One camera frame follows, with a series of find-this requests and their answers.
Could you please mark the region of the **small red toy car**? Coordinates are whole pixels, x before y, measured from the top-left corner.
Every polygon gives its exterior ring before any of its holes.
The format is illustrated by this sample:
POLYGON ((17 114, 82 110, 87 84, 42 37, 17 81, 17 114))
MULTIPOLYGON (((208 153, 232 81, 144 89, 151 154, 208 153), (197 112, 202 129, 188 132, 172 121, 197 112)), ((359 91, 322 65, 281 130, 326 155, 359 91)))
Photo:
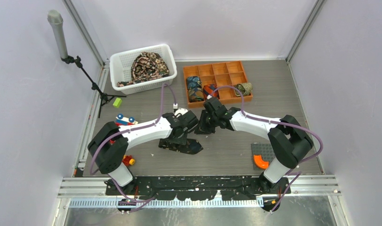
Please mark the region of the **small red toy car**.
POLYGON ((124 155, 122 163, 125 166, 132 166, 135 164, 135 159, 132 157, 132 155, 124 155))

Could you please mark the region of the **orange curved toy piece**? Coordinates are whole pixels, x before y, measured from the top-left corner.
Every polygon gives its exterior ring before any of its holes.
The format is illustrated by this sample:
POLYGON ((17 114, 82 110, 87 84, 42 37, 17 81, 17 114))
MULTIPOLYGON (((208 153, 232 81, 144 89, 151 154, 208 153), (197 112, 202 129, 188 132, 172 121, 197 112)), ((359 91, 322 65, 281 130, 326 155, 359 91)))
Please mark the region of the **orange curved toy piece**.
POLYGON ((269 167, 269 162, 263 160, 262 155, 253 155, 253 162, 256 165, 256 167, 265 170, 269 167))

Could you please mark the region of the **black gold floral tie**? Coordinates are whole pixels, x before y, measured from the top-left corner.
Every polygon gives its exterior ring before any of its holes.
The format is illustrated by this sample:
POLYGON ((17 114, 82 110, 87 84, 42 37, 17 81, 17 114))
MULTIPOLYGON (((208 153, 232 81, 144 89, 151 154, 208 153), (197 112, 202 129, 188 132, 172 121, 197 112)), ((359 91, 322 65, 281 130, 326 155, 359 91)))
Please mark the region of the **black gold floral tie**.
POLYGON ((196 139, 187 138, 188 143, 184 146, 178 146, 178 147, 160 147, 158 144, 158 147, 165 150, 170 150, 178 153, 184 153, 189 155, 195 155, 201 152, 204 148, 200 144, 200 142, 196 139))

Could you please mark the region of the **grey studded baseplate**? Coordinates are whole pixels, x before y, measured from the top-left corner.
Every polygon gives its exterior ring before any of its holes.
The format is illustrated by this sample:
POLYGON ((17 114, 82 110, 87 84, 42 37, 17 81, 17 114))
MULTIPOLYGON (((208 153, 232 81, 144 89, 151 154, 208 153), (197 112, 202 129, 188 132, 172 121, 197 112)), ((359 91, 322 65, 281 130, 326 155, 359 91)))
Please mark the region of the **grey studded baseplate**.
POLYGON ((263 160, 268 161, 269 164, 273 161, 275 158, 274 151, 272 149, 272 146, 270 144, 265 144, 265 143, 252 143, 251 144, 251 160, 252 160, 252 166, 254 170, 262 170, 258 167, 253 162, 253 155, 262 155, 263 160))

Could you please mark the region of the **teal navy rolled tie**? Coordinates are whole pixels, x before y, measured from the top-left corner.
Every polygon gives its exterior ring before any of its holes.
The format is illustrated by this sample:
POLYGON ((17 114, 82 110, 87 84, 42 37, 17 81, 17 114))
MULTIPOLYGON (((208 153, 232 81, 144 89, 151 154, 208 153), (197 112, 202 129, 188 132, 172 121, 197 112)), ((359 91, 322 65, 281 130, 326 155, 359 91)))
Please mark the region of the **teal navy rolled tie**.
POLYGON ((201 88, 202 83, 199 76, 189 76, 186 78, 187 89, 201 88))

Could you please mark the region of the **red white toy block truck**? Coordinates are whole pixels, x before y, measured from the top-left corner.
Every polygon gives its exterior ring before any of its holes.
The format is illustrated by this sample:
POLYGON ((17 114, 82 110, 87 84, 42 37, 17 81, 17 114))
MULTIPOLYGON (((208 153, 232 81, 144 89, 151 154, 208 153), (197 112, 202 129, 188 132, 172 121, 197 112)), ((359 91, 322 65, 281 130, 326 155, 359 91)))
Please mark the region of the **red white toy block truck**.
POLYGON ((134 117, 124 117, 123 114, 118 114, 116 116, 115 124, 118 126, 127 126, 127 125, 136 125, 138 122, 135 120, 134 117))

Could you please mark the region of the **black microphone tripod stand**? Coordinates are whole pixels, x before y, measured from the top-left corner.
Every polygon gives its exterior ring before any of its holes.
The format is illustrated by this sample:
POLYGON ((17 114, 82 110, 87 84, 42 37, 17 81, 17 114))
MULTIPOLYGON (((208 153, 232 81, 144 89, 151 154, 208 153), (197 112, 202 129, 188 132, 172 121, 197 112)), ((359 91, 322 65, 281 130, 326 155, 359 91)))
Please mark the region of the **black microphone tripod stand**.
POLYGON ((100 89, 100 87, 89 76, 89 74, 86 72, 86 70, 83 68, 83 64, 81 63, 81 58, 79 56, 77 56, 76 58, 74 58, 72 56, 67 56, 66 58, 61 58, 61 61, 65 62, 66 64, 75 64, 79 69, 81 69, 81 71, 85 74, 85 76, 91 82, 91 89, 98 92, 99 99, 100 99, 98 118, 100 118, 100 116, 101 116, 102 107, 104 105, 110 103, 116 97, 124 97, 124 98, 127 97, 126 95, 110 95, 110 94, 103 92, 100 89))

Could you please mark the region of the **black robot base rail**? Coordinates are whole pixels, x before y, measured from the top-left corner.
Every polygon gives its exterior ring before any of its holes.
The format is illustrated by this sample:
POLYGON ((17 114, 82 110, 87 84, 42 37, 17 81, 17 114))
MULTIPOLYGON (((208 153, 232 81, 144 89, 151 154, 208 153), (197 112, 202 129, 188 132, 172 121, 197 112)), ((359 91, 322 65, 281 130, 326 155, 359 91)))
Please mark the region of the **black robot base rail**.
POLYGON ((252 200, 261 195, 279 198, 290 193, 287 189, 288 178, 280 179, 276 184, 264 182, 255 176, 138 176, 129 184, 118 189, 112 179, 105 181, 106 195, 125 194, 138 200, 155 199, 172 201, 213 200, 220 195, 224 201, 252 200))

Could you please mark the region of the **green patterned rolled tie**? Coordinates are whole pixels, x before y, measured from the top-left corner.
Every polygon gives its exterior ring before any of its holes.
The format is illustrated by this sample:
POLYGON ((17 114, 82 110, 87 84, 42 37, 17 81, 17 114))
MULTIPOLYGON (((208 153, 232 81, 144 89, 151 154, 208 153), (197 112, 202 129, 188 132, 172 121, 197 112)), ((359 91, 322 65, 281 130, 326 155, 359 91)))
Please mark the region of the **green patterned rolled tie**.
POLYGON ((238 83, 234 85, 234 87, 239 90, 241 93, 238 91, 234 91, 236 97, 242 96, 249 96, 252 93, 253 86, 250 82, 245 82, 245 83, 238 83))

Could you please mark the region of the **green toy block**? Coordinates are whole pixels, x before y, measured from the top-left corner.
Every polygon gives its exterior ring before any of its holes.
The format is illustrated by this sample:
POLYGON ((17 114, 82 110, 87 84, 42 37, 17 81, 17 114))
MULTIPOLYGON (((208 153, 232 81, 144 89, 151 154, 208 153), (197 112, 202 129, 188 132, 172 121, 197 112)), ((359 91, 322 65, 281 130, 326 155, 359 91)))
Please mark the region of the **green toy block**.
POLYGON ((117 98, 114 100, 114 102, 113 102, 113 107, 114 107, 114 108, 119 108, 119 107, 121 106, 121 104, 122 104, 122 99, 119 98, 119 97, 117 97, 117 98))

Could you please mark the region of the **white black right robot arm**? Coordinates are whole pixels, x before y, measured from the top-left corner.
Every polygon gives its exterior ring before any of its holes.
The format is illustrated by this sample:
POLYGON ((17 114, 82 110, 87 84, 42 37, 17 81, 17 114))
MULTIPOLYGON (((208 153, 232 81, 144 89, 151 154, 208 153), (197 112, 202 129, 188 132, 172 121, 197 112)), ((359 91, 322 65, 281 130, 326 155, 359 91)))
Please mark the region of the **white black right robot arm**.
POLYGON ((227 109, 216 97, 203 104, 198 130, 211 134, 217 127, 231 131, 247 132, 267 139, 274 159, 258 178, 258 186, 266 193, 274 192, 280 179, 303 160, 313 148, 313 141, 291 115, 283 118, 259 117, 247 114, 240 108, 227 109))

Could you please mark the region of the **navy floral rolled tie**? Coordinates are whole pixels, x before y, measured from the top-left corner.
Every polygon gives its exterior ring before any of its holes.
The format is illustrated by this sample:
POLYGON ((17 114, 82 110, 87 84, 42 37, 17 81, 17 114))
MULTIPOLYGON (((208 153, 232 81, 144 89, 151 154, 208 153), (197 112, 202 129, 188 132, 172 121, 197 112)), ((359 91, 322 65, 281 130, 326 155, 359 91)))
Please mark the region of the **navy floral rolled tie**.
POLYGON ((203 90, 201 87, 192 87, 188 89, 187 93, 190 103, 204 101, 203 90))

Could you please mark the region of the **orange wooden divided tray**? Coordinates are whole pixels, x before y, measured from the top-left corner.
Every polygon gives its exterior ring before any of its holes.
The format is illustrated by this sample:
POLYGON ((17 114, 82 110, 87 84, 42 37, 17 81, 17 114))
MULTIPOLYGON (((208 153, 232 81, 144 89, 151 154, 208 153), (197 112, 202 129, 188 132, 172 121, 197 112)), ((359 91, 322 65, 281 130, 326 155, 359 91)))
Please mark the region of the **orange wooden divided tray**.
MULTIPOLYGON (((224 104, 240 103, 241 97, 236 97, 233 89, 225 88, 225 86, 234 86, 238 83, 249 82, 246 72, 241 61, 219 62, 204 65, 192 65, 183 67, 183 77, 186 86, 186 78, 189 76, 199 76, 202 89, 204 85, 216 84, 220 89, 217 91, 219 100, 224 104)), ((189 108, 199 108, 203 106, 203 102, 190 103, 188 100, 188 89, 186 86, 187 104, 189 108)), ((244 101, 251 101, 253 94, 244 96, 244 101)))

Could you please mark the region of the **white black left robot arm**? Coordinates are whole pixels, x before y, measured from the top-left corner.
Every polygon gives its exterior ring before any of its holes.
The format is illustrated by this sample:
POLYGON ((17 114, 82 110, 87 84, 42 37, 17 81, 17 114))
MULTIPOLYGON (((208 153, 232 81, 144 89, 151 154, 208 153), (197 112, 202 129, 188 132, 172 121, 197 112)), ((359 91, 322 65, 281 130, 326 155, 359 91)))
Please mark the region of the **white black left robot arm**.
POLYGON ((133 174, 122 162, 126 151, 156 139, 186 137, 197 124, 198 118, 192 111, 164 113, 155 120, 130 126, 118 126, 110 121, 87 146, 92 156, 91 164, 96 164, 102 174, 109 175, 124 195, 132 194, 136 183, 133 174))

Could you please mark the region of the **white plastic basket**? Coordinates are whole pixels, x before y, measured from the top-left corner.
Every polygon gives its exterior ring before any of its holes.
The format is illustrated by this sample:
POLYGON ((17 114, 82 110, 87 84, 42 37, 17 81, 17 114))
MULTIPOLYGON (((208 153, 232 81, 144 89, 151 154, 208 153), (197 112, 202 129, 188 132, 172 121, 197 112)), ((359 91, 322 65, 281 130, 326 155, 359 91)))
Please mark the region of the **white plastic basket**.
POLYGON ((172 84, 177 76, 177 66, 170 47, 167 44, 159 44, 149 47, 143 47, 113 54, 110 57, 110 78, 114 90, 120 91, 125 95, 130 95, 150 89, 157 89, 163 83, 172 84), (137 84, 131 84, 119 87, 119 82, 129 82, 132 80, 131 67, 136 57, 142 52, 157 53, 162 57, 168 66, 169 75, 157 80, 145 81, 137 84))

